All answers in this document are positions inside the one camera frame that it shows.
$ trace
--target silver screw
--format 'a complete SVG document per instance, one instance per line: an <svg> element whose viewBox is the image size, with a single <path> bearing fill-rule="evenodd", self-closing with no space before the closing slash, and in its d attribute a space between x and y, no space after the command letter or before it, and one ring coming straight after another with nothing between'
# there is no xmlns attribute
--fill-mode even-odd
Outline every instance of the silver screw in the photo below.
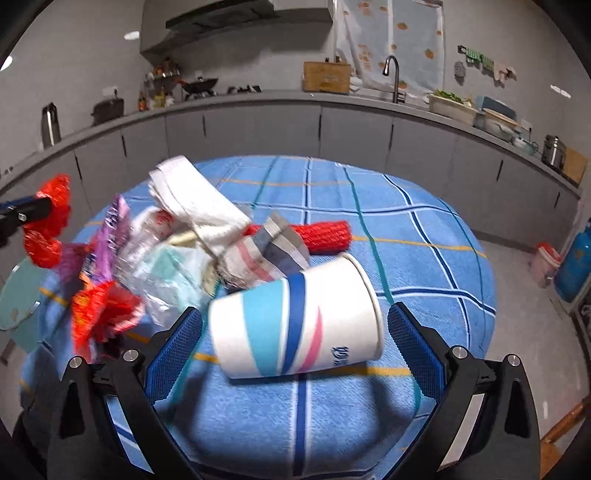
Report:
<svg viewBox="0 0 591 480"><path fill-rule="evenodd" d="M133 362L138 357L139 357L139 353L137 350L127 350L123 354L123 360L125 360L126 362Z"/></svg>
<svg viewBox="0 0 591 480"><path fill-rule="evenodd" d="M454 357L462 359L468 356L468 350L466 350L462 346L455 346L454 348L452 348L452 354Z"/></svg>
<svg viewBox="0 0 591 480"><path fill-rule="evenodd" d="M72 368L78 368L81 365L82 365L82 358L80 358L79 356L75 356L73 358L70 358L70 366Z"/></svg>
<svg viewBox="0 0 591 480"><path fill-rule="evenodd" d="M521 359L520 359L520 358L519 358L517 355L514 355L514 354L510 354L510 355L508 355L508 356L507 356L507 361L508 361L508 362L509 362L511 365L513 365L514 367L518 367L518 366L520 366L520 365L521 365Z"/></svg>

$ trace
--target pink stripe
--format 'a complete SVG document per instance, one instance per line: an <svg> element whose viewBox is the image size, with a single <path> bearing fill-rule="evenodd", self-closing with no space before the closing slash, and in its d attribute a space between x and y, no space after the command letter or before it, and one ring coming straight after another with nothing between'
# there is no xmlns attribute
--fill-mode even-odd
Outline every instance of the pink stripe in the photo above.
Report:
<svg viewBox="0 0 591 480"><path fill-rule="evenodd" d="M275 279L268 274L268 272L257 264L251 257L248 248L244 245L244 242L238 242L238 251L242 257L242 261L246 264L248 269L252 271L257 277L264 281L274 281Z"/></svg>
<svg viewBox="0 0 591 480"><path fill-rule="evenodd" d="M316 327L314 327L314 336L312 337L312 343L310 350L306 355L304 363L301 364L300 369L297 371L299 374L309 371L316 359L320 354L320 345L322 344L322 314L320 313L320 307L318 307L318 316L316 317Z"/></svg>

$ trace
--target white towel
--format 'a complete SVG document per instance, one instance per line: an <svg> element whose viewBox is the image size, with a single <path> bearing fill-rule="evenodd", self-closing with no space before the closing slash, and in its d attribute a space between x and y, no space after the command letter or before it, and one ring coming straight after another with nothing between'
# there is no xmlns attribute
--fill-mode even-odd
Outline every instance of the white towel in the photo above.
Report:
<svg viewBox="0 0 591 480"><path fill-rule="evenodd" d="M242 237L250 223L186 157L169 158L151 171L150 193L162 208L188 223L216 258Z"/></svg>

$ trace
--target faucet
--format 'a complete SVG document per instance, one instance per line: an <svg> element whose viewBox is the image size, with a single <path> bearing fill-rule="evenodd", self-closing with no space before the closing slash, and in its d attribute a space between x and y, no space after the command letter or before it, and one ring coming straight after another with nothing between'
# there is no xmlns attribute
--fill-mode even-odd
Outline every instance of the faucet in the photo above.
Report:
<svg viewBox="0 0 591 480"><path fill-rule="evenodd" d="M396 67L396 74L394 76L394 97L392 98L392 103L398 103L398 71L400 68L398 67L398 60L396 60L396 57L394 55L388 55L382 75L384 75L385 77L390 76L390 60L394 61L394 66Z"/></svg>

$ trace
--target blue gas cylinder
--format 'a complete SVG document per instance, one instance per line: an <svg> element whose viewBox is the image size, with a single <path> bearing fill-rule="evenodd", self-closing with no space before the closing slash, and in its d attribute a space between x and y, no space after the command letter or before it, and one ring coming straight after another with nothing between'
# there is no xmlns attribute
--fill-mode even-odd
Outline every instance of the blue gas cylinder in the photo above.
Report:
<svg viewBox="0 0 591 480"><path fill-rule="evenodd" d="M554 276L554 286L558 295L571 302L583 287L591 273L591 218L584 232L574 238L569 253Z"/></svg>

